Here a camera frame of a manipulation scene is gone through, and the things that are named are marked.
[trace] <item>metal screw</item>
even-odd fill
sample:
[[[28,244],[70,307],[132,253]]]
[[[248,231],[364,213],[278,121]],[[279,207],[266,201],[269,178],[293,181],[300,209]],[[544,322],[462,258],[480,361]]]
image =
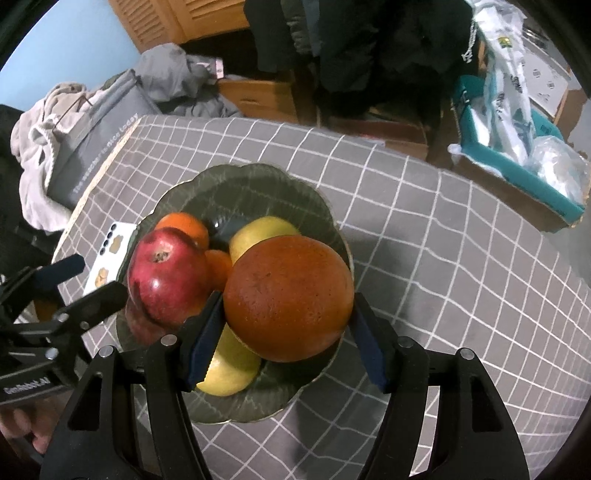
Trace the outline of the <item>metal screw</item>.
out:
[[[413,339],[409,337],[398,337],[398,344],[402,348],[411,348],[414,345]]]
[[[162,343],[164,346],[174,345],[175,343],[177,343],[177,337],[176,335],[172,335],[171,333],[169,333],[168,335],[164,335],[160,339],[160,343]]]
[[[107,358],[109,355],[113,353],[113,351],[114,349],[111,345],[105,345],[100,348],[99,356],[101,356],[102,358]]]
[[[462,348],[460,350],[460,355],[465,360],[472,360],[475,356],[474,352],[472,350],[470,350],[469,348]]]
[[[59,354],[60,351],[55,347],[51,347],[45,350],[45,358],[47,358],[48,360],[55,360]]]

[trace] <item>fruit bowl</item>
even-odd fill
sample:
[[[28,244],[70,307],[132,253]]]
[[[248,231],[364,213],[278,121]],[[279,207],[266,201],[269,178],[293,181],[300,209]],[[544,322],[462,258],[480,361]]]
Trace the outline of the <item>fruit bowl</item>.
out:
[[[320,193],[303,181],[265,164],[208,168],[193,180],[169,190],[137,226],[118,280],[126,284],[126,272],[135,245],[171,212],[187,212],[201,219],[210,233],[210,247],[228,251],[233,235],[247,223],[273,215],[287,220],[302,235],[332,247],[353,273],[349,248],[335,227],[330,208]],[[116,329],[123,350],[139,348],[122,312]],[[330,365],[339,343],[299,362],[263,361],[256,379],[229,397],[215,397],[196,390],[184,395],[189,417],[196,423],[250,422],[274,415]]]

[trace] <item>teal box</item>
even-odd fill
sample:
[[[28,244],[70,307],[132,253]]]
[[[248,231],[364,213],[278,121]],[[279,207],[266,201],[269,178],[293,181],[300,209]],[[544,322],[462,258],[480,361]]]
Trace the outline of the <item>teal box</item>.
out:
[[[472,111],[472,100],[483,95],[483,79],[471,75],[460,77],[456,84],[452,100],[460,129],[462,152],[484,165],[499,170],[507,182],[547,205],[569,225],[578,222],[583,216],[584,206],[572,202],[546,182],[539,179],[535,174],[496,150],[478,143],[472,115],[466,115],[466,113],[471,113]],[[531,115],[534,121],[535,132],[539,137],[553,135],[564,140],[560,130],[546,117],[535,110],[532,110]]]

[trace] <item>plastic bag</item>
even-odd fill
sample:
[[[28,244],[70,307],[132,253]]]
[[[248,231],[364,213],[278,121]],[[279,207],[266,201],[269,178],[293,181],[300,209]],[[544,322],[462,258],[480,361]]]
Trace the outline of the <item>plastic bag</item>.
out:
[[[556,137],[538,137],[526,168],[575,203],[589,195],[591,168],[581,155]]]
[[[519,165],[527,162],[535,137],[523,69],[525,16],[504,0],[466,0],[487,46],[488,69],[484,90],[489,147]]]

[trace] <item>tablecloth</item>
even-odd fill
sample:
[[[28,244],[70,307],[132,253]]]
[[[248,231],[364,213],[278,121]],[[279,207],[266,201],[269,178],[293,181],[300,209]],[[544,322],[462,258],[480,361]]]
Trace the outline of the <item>tablecloth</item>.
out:
[[[473,349],[514,421],[532,476],[553,458],[591,394],[588,286],[535,228],[479,186],[344,135],[253,119],[142,118],[98,180],[56,258],[92,265],[106,228],[139,222],[171,187],[218,164],[269,163],[323,193],[355,262],[356,287],[400,335]],[[82,295],[88,269],[61,289]],[[118,345],[113,320],[91,353]],[[430,390],[414,472],[437,418]],[[388,397],[352,338],[284,411],[250,424],[194,425],[215,478],[349,480],[368,457]],[[145,395],[136,398],[147,421]]]

